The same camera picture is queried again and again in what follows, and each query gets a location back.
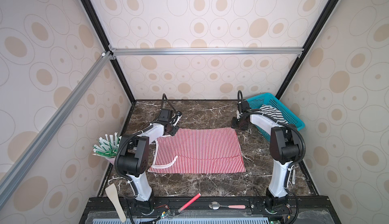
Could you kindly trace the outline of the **red white striped tank top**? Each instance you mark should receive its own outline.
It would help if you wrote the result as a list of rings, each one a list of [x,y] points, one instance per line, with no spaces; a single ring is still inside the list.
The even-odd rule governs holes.
[[[235,129],[179,129],[156,140],[149,172],[159,174],[227,174],[245,172]]]

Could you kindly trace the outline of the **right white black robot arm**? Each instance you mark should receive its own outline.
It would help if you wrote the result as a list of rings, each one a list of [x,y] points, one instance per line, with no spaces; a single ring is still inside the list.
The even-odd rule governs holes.
[[[237,107],[232,127],[247,130],[253,124],[269,141],[274,165],[264,206],[268,213],[276,214],[288,202],[290,172],[306,153],[304,139],[298,131],[304,123],[270,93],[244,100],[239,90]]]

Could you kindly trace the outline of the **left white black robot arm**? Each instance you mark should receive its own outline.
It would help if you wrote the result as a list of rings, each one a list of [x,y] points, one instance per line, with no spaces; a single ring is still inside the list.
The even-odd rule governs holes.
[[[142,213],[154,210],[155,198],[145,171],[149,161],[149,144],[158,138],[174,136],[182,112],[176,110],[163,94],[161,108],[149,126],[133,134],[123,134],[114,161],[116,173],[126,178],[134,191],[134,206]]]

